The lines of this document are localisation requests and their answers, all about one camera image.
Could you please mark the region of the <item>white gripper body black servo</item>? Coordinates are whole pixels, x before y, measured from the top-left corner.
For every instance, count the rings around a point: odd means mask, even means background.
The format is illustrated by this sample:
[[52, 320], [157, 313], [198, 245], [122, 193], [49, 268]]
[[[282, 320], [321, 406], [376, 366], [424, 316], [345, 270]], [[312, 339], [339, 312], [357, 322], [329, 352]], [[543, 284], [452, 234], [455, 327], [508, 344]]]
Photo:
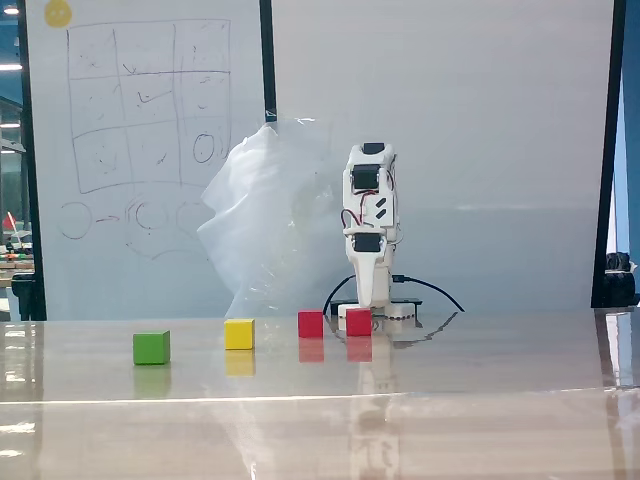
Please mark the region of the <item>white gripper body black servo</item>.
[[346, 228], [345, 250], [349, 260], [371, 257], [388, 260], [395, 254], [395, 237], [385, 228]]

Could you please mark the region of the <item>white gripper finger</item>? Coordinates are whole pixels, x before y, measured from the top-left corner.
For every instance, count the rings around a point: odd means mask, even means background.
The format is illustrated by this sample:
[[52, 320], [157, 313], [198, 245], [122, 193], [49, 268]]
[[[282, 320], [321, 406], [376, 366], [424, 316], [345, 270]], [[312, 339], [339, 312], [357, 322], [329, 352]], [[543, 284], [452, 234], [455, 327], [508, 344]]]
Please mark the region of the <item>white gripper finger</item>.
[[355, 252], [350, 256], [361, 307], [382, 307], [384, 304], [383, 260], [380, 252]]

